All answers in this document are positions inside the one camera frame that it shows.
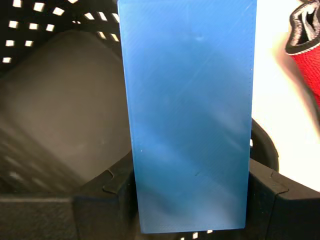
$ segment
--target translucent blue panel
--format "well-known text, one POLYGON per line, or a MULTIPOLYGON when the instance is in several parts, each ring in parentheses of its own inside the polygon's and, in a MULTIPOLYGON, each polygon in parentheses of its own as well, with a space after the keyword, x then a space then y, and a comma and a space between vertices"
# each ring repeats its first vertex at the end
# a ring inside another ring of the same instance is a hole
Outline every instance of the translucent blue panel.
POLYGON ((256 0, 119 0, 143 233, 245 227, 256 0))

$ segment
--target rectangular hole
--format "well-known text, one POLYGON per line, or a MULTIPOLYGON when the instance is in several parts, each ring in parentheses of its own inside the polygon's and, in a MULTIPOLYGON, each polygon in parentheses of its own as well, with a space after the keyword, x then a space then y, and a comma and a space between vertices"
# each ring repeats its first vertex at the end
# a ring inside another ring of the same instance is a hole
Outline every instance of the rectangular hole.
POLYGON ((2 59, 2 62, 4 63, 4 64, 9 64, 9 63, 11 63, 11 57, 4 57, 3 59, 2 59))
POLYGON ((99 34, 100 38, 107 39, 105 34, 102 31, 98 31, 97 33, 99 34))
POLYGON ((7 41, 5 41, 5 45, 6 45, 7 47, 13 47, 13 46, 15 45, 15 41, 13 41, 13 40, 7 40, 7 41))
POLYGON ((54 28, 55 28, 55 25, 48 24, 48 25, 46 26, 46 29, 45 29, 45 30, 47 30, 48 32, 52 32, 52 31, 54 30, 54 28))
POLYGON ((29 29, 31 29, 31 30, 37 30, 37 29, 38 29, 38 24, 36 24, 36 23, 30 23, 30 24, 29 24, 29 29))
POLYGON ((29 40, 27 40, 27 41, 25 41, 25 46, 26 47, 32 47, 32 45, 34 44, 34 41, 29 41, 29 40))
POLYGON ((120 19, 119 19, 119 15, 118 15, 118 14, 112 13, 112 16, 113 16, 114 20, 115 20, 117 23, 120 23, 120 19))
POLYGON ((21 8, 22 7, 22 1, 21 0, 13 0, 13 4, 15 8, 21 8))
POLYGON ((86 19, 88 19, 88 20, 94 20, 94 19, 95 19, 94 16, 92 16, 92 14, 91 14, 90 12, 86 13, 84 16, 85 16, 86 19))
POLYGON ((65 10, 59 8, 59 7, 56 7, 54 10, 53 10, 53 14, 55 15, 58 15, 58 16, 61 16, 62 14, 64 14, 65 10))
POLYGON ((17 21, 9 21, 9 28, 17 29, 18 24, 19 23, 17 21))
POLYGON ((117 37, 117 35, 115 35, 114 33, 110 33, 110 35, 114 41, 119 42, 119 38, 117 37))
POLYGON ((98 11, 98 14, 99 14, 99 16, 100 16, 102 21, 108 21, 107 18, 106 18, 106 15, 103 12, 98 11))
POLYGON ((43 2, 35 2, 33 6, 33 10, 37 12, 42 12, 45 8, 45 4, 43 2))

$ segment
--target black plastic basket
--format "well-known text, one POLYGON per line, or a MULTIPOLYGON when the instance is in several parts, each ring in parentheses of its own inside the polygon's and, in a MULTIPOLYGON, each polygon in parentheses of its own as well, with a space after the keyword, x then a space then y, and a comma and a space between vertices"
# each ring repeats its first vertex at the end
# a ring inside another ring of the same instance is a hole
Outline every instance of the black plastic basket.
MULTIPOLYGON (((117 3, 3 0, 0 18, 0 191, 76 193, 131 150, 117 3)), ((251 157, 277 171, 252 124, 251 157)))

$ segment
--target scratch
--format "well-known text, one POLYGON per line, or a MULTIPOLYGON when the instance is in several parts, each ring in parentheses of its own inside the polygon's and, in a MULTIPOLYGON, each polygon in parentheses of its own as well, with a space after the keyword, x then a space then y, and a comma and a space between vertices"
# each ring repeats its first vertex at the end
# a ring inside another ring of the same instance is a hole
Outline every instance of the scratch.
MULTIPOLYGON (((240 22, 240 20, 242 19, 242 17, 245 15, 246 11, 251 7, 251 5, 253 4, 253 2, 251 2, 246 9, 242 12, 241 16, 239 16, 239 18, 235 21, 235 23, 229 28, 229 30, 225 33, 225 35, 227 36, 234 28, 235 26, 240 22)), ((224 42, 225 38, 223 38, 216 46, 215 49, 217 49, 218 47, 220 47, 220 45, 224 42)), ((193 82, 193 80, 198 76, 198 74, 200 73, 200 71, 203 69, 203 67, 207 64, 207 62, 209 62, 209 60, 211 59, 212 55, 215 52, 212 51, 210 53, 210 55, 206 58, 206 60, 203 62, 203 64, 201 66, 199 66, 198 70, 193 74, 193 76, 191 77, 191 79, 183 86, 183 88, 181 88, 180 92, 176 95, 176 99, 179 98, 179 96, 187 89, 187 87, 193 82)))

